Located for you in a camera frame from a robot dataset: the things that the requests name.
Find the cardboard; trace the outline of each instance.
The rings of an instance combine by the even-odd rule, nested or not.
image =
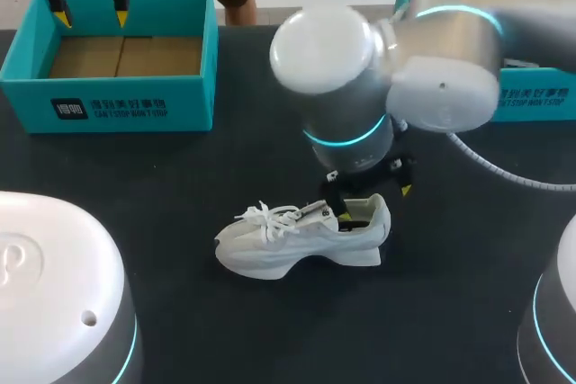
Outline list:
[[[50,78],[198,76],[201,37],[63,38]]]
[[[50,78],[116,76],[122,37],[62,38]]]

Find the dark table surface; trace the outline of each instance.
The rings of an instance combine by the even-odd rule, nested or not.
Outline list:
[[[516,332],[576,194],[484,171],[446,137],[412,131],[404,202],[390,185],[384,263],[320,259],[281,281],[216,261],[213,237],[262,200],[316,200],[323,175],[271,77],[274,28],[221,30],[208,134],[35,136],[0,95],[0,190],[71,201],[121,250],[146,350],[146,383],[520,384]],[[0,33],[5,54],[13,32]],[[518,174],[576,182],[576,125],[490,125],[465,140]]]

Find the shoe insole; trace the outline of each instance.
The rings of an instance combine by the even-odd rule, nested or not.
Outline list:
[[[341,220],[338,222],[338,231],[352,231],[357,228],[366,228],[370,222],[365,220]]]

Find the cable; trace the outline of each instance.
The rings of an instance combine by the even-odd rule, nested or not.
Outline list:
[[[475,151],[469,148],[456,134],[446,134],[450,141],[452,141],[456,146],[463,151],[465,155],[471,158],[472,161],[477,162],[484,168],[492,171],[494,174],[504,177],[513,183],[521,184],[528,188],[540,189],[543,191],[551,192],[576,192],[576,183],[547,183],[538,182],[537,180],[528,179],[519,175],[512,174],[510,171],[503,170],[499,166],[494,165],[492,162],[484,159],[482,156],[478,155]]]

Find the white sneaker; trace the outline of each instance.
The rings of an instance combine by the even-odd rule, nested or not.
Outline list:
[[[249,207],[236,217],[241,221],[216,236],[216,257],[235,273],[280,279],[310,255],[322,255],[342,265],[381,263],[378,246],[390,233],[391,217],[378,194],[367,200],[346,200],[352,220],[342,223],[325,201],[300,210],[293,206],[270,210],[262,201],[260,204],[262,209]]]

